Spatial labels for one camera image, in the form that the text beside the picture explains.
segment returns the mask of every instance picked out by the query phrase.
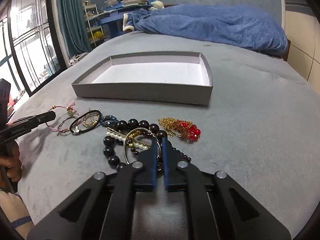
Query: red bead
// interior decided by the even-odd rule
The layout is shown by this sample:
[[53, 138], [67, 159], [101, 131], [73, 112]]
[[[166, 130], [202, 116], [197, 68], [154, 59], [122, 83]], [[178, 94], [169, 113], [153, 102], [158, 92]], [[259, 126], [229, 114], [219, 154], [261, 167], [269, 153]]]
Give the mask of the red bead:
[[200, 134], [201, 134], [201, 131], [200, 131], [199, 129], [195, 129], [195, 130], [194, 130], [194, 133], [195, 133], [196, 135], [200, 135]]
[[196, 135], [194, 133], [190, 133], [189, 139], [190, 140], [195, 140], [196, 139]]

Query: silver screw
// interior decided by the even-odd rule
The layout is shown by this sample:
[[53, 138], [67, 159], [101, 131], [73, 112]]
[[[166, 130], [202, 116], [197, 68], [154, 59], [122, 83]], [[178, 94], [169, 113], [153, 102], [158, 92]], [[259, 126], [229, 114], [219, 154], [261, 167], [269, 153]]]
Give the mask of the silver screw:
[[178, 162], [178, 167], [179, 168], [186, 168], [186, 167], [188, 167], [188, 163], [185, 161], [180, 161], [180, 162]]
[[219, 179], [225, 179], [227, 177], [227, 174], [224, 171], [217, 171], [216, 175]]
[[95, 179], [103, 179], [104, 176], [105, 176], [105, 174], [104, 174], [103, 172], [101, 172], [101, 171], [96, 172], [96, 173], [93, 175], [93, 177], [94, 177]]
[[132, 167], [134, 167], [136, 169], [140, 169], [143, 167], [143, 164], [141, 162], [134, 162], [134, 163], [132, 163]]

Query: silver bangle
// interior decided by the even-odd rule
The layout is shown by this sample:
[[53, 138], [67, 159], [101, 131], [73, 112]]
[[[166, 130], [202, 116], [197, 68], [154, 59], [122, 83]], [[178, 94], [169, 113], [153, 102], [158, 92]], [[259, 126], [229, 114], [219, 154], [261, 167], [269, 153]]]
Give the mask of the silver bangle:
[[[146, 128], [136, 128], [136, 129], [131, 130], [131, 131], [127, 134], [127, 136], [125, 137], [125, 141], [124, 141], [124, 143], [123, 143], [124, 159], [125, 159], [125, 162], [126, 162], [128, 165], [129, 165], [130, 163], [129, 163], [129, 161], [128, 161], [128, 156], [127, 156], [127, 147], [126, 147], [126, 146], [127, 146], [127, 142], [128, 142], [128, 140], [129, 140], [129, 136], [130, 136], [131, 134], [133, 134], [134, 132], [139, 131], [139, 130], [143, 130], [143, 131], [147, 132], [149, 135], [151, 135], [152, 137], [155, 137], [155, 138], [157, 139], [156, 135], [155, 135], [154, 133], [152, 133], [150, 130], [146, 129]], [[160, 155], [161, 155], [161, 147], [160, 147], [160, 144], [159, 144], [158, 139], [157, 139], [157, 159], [160, 158]]]

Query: gray bedsheet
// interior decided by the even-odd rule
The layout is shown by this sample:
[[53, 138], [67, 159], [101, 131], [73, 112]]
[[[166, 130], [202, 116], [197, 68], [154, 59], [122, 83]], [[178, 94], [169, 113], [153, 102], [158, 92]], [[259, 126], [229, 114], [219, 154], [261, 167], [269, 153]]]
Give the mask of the gray bedsheet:
[[[71, 83], [105, 57], [140, 51], [202, 52], [213, 74], [208, 107], [77, 98]], [[32, 96], [18, 119], [75, 101], [84, 113], [100, 109], [118, 119], [174, 117], [194, 122], [201, 138], [173, 145], [201, 171], [225, 170], [278, 218], [294, 237], [320, 199], [320, 99], [282, 59], [211, 42], [133, 32], [105, 42]], [[56, 110], [60, 123], [67, 115]], [[19, 193], [35, 223], [96, 171], [114, 171], [102, 154], [105, 128], [56, 136], [45, 125], [19, 138], [23, 178]], [[123, 160], [121, 147], [116, 152]], [[154, 193], [138, 194], [132, 239], [186, 239], [183, 195], [167, 194], [158, 180]]]

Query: black door frame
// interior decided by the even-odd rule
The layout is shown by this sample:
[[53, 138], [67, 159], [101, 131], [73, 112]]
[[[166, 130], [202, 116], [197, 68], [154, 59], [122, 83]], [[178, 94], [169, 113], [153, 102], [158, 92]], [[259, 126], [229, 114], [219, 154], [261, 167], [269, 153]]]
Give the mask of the black door frame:
[[49, 30], [50, 30], [50, 34], [51, 34], [51, 39], [52, 39], [52, 44], [56, 53], [56, 57], [57, 60], [59, 62], [60, 65], [60, 69], [52, 74], [50, 77], [48, 77], [43, 83], [41, 83], [38, 87], [36, 87], [35, 90], [31, 91], [29, 88], [29, 85], [27, 84], [27, 81], [23, 75], [23, 72], [21, 70], [19, 61], [18, 61], [18, 57], [13, 45], [13, 39], [12, 39], [12, 31], [11, 31], [11, 19], [10, 19], [10, 10], [11, 10], [11, 3], [12, 0], [10, 0], [9, 4], [8, 4], [8, 8], [7, 8], [7, 18], [8, 18], [8, 34], [9, 34], [9, 43], [10, 43], [10, 47], [11, 47], [11, 51], [12, 51], [12, 58], [14, 60], [14, 63], [16, 65], [18, 74], [20, 76], [21, 82], [23, 84], [23, 86], [26, 89], [26, 92], [28, 93], [28, 95], [31, 97], [33, 94], [35, 94], [36, 92], [38, 92], [42, 87], [44, 87], [48, 82], [50, 82], [52, 79], [54, 79], [56, 76], [58, 76], [61, 72], [63, 72], [64, 70], [67, 69], [67, 65], [66, 62], [64, 61], [63, 55], [62, 55], [62, 51], [60, 48], [60, 44], [58, 41], [58, 36], [57, 36], [57, 32], [55, 29], [55, 24], [54, 24], [54, 19], [53, 19], [53, 11], [52, 11], [52, 0], [46, 0], [46, 9], [47, 9], [47, 16], [48, 16], [48, 23], [49, 23]]

